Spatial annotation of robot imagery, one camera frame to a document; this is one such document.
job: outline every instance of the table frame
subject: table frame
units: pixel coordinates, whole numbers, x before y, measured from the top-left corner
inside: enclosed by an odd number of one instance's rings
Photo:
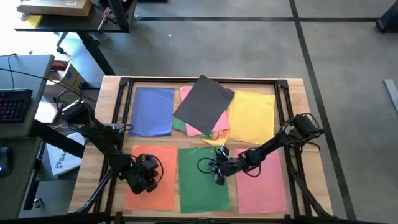
[[[157,77],[157,78],[146,78],[146,77],[122,77],[119,82],[119,90],[118,90],[118,95],[116,97],[116,102],[115,102],[115,107],[114,107],[114,113],[112,117],[112,123],[117,123],[118,119],[118,114],[120,110],[120,104],[121,104],[121,98],[123,95],[123,90],[126,85],[128,85],[128,91],[127,91],[127,97],[126,97],[126,103],[124,107],[124,112],[122,116],[122,124],[127,125],[127,115],[129,113],[129,108],[130,108],[130,102],[131,102],[131,96],[132,96],[132,88],[134,86],[135,82],[174,82],[174,83],[188,83],[188,82],[194,82],[197,78],[196,77],[175,77],[175,78],[169,78],[169,77]],[[289,93],[289,85],[287,80],[264,80],[264,79],[243,79],[243,78],[212,78],[213,81],[218,82],[218,83],[234,83],[234,84],[262,84],[262,85],[273,85],[274,90],[275,90],[275,98],[276,98],[276,103],[277,103],[277,110],[279,114],[279,122],[280,125],[282,125],[285,122],[285,117],[284,117],[284,109],[282,107],[282,98],[281,98],[281,92],[284,92],[285,95],[285,103],[286,103],[286,110],[288,114],[288,118],[293,118],[293,109],[292,109],[292,103],[290,100],[290,93]],[[118,150],[121,151],[122,145],[123,145],[124,137],[121,143],[118,145]],[[304,174],[304,168],[303,168],[303,162],[302,162],[302,157],[301,154],[299,153],[299,149],[295,148],[295,162],[297,165],[297,170],[299,176],[302,178],[302,180],[305,183],[305,174]],[[285,160],[292,161],[292,156],[290,156],[290,151],[288,147],[284,147],[284,154],[285,154]],[[286,162],[286,166],[289,168],[290,166],[294,166],[292,162]],[[99,181],[104,177],[106,171],[109,169],[109,164],[106,159],[103,161],[103,166],[101,169],[101,175],[99,178]],[[297,199],[297,191],[296,191],[296,186],[295,186],[295,181],[292,175],[288,172],[288,180],[289,180],[289,187],[290,187],[290,195],[292,198],[292,208],[293,208],[293,214],[295,217],[300,216],[300,209],[299,209],[299,203]],[[105,208],[105,213],[110,214],[111,213],[111,208],[112,208],[112,203],[113,203],[113,197],[114,197],[114,191],[115,191],[115,186],[116,186],[116,176],[112,177],[110,184],[109,184],[109,192],[108,192],[108,198],[106,200],[106,208]],[[305,216],[311,217],[312,216],[312,211],[311,211],[311,206],[307,199],[305,198],[303,194],[303,204],[304,204],[304,210],[305,210]],[[94,210],[93,212],[100,212],[100,206],[101,206],[101,199],[102,196],[99,195],[98,199],[96,200],[94,204]],[[123,217],[124,221],[136,221],[136,217]],[[147,217],[144,219],[145,221],[155,221],[155,222],[160,222],[159,218],[156,217]],[[181,222],[181,221],[187,221],[186,218],[164,218],[163,221],[167,220],[170,222],[170,220],[173,220],[175,222]],[[230,219],[230,218],[222,218],[223,221],[225,222],[231,222],[231,221],[236,221],[236,219]]]

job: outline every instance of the black paper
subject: black paper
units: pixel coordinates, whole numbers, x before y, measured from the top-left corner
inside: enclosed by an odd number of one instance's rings
[[[233,98],[230,89],[201,75],[174,116],[209,135]]]

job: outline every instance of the cardboard box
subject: cardboard box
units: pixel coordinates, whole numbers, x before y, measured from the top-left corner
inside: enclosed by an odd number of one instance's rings
[[[87,16],[90,9],[90,0],[23,0],[17,7],[24,13],[63,16]]]
[[[71,62],[67,63],[67,68],[65,71],[51,71],[49,75],[49,80],[55,83],[60,83],[61,85],[67,87],[69,90],[76,92],[81,92],[81,88],[85,82],[85,79],[80,75],[80,73],[75,69]],[[44,94],[45,95],[57,95],[66,88],[55,84],[54,82],[47,81]]]

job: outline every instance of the pink paper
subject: pink paper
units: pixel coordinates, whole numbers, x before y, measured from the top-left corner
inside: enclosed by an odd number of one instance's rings
[[[246,149],[235,149],[237,157]],[[250,171],[252,175],[258,174],[258,168]],[[238,191],[238,206],[240,214],[248,213],[287,213],[284,180],[278,151],[267,155],[261,163],[261,174],[252,178],[244,172],[236,174]]]
[[[181,102],[185,99],[185,97],[187,97],[187,95],[191,91],[192,87],[193,86],[184,86],[184,87],[180,88]],[[195,135],[202,134],[202,132],[200,132],[199,130],[190,126],[187,123],[185,123],[185,127],[187,128],[188,136],[195,136]],[[229,123],[228,123],[228,118],[226,116],[226,112],[224,111],[212,131],[221,131],[221,130],[227,130],[227,129],[229,129]]]

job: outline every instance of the green paper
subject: green paper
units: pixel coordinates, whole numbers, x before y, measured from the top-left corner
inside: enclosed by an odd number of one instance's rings
[[[213,147],[178,150],[178,174],[180,178],[181,213],[229,210],[226,184],[214,182],[214,174],[201,173],[197,163],[201,158],[214,158]],[[200,162],[201,170],[208,171],[208,162]]]
[[[187,132],[187,128],[185,126],[185,122],[183,122],[180,119],[174,118],[173,117],[173,122],[172,122],[172,128],[182,131],[182,132]],[[207,136],[206,134],[200,134],[200,137],[203,138],[208,138],[208,139],[212,139],[213,138],[213,133],[211,133],[209,136]]]

